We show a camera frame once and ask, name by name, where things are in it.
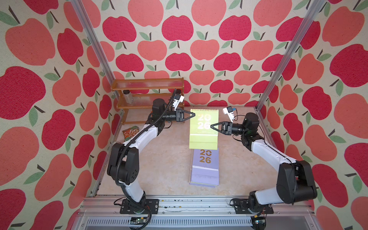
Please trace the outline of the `green calendar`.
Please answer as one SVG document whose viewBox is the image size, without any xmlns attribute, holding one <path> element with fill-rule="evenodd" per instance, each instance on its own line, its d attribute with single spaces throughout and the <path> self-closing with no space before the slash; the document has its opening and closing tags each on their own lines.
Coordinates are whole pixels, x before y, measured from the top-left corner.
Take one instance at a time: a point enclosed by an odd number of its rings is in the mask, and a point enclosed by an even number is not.
<svg viewBox="0 0 368 230">
<path fill-rule="evenodd" d="M 218 132 L 212 124 L 218 123 L 219 111 L 215 109 L 191 109 L 195 117 L 190 119 L 189 148 L 217 150 Z"/>
</svg>

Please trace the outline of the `purple calendar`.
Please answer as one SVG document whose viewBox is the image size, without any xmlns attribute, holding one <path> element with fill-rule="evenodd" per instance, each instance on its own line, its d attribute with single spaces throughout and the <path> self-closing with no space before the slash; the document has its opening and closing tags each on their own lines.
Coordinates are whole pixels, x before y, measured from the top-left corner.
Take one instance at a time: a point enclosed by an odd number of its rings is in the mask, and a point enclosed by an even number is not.
<svg viewBox="0 0 368 230">
<path fill-rule="evenodd" d="M 207 187 L 219 185 L 219 151 L 195 149 L 193 151 L 190 184 Z"/>
<path fill-rule="evenodd" d="M 198 186 L 198 187 L 208 187 L 208 188 L 216 188 L 217 186 L 213 186 L 213 185 L 204 185 L 204 184 L 190 184 L 193 186 Z"/>
</svg>

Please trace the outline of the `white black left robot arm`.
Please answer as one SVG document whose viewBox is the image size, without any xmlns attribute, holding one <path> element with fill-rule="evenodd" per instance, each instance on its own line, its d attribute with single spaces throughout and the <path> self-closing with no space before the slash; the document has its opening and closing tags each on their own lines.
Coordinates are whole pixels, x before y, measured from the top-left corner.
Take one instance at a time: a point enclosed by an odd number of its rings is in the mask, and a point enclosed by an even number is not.
<svg viewBox="0 0 368 230">
<path fill-rule="evenodd" d="M 137 180 L 140 171 L 140 151 L 150 141 L 159 136 L 166 122 L 184 122 L 195 116 L 195 113 L 179 108 L 184 96 L 176 94 L 168 103 L 162 98 L 153 101 L 151 113 L 141 131 L 129 141 L 112 146 L 107 174 L 121 187 L 126 196 L 125 204 L 135 213 L 145 209 L 146 195 Z"/>
</svg>

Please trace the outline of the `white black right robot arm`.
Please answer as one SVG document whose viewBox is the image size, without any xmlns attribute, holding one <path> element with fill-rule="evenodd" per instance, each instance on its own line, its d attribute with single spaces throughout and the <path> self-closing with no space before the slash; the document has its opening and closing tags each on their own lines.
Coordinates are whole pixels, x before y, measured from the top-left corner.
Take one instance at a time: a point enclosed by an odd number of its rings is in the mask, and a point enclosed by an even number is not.
<svg viewBox="0 0 368 230">
<path fill-rule="evenodd" d="M 255 113 L 247 113 L 241 124 L 225 121 L 210 127 L 224 135 L 240 136 L 243 146 L 266 160 L 278 173 L 275 187 L 249 194 L 248 209 L 252 213 L 259 213 L 272 204 L 294 204 L 317 197 L 311 165 L 289 157 L 268 144 L 258 134 L 259 118 Z"/>
</svg>

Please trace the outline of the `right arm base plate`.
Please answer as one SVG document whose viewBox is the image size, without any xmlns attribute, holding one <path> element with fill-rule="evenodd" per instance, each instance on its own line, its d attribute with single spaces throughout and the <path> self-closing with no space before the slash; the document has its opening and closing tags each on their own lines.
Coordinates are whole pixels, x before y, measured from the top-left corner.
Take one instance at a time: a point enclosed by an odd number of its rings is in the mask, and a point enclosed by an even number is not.
<svg viewBox="0 0 368 230">
<path fill-rule="evenodd" d="M 271 205 L 260 205 L 255 199 L 233 198 L 230 200 L 230 206 L 235 209 L 236 214 L 274 214 Z"/>
</svg>

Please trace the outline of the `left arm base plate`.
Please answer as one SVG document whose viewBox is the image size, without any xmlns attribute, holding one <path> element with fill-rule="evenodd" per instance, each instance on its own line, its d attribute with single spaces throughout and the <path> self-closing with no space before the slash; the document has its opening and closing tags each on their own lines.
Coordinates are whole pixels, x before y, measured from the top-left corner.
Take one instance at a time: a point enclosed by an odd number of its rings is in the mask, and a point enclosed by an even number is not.
<svg viewBox="0 0 368 230">
<path fill-rule="evenodd" d="M 120 214 L 157 214 L 159 207 L 158 199 L 146 199 L 145 204 L 124 199 L 120 208 Z"/>
</svg>

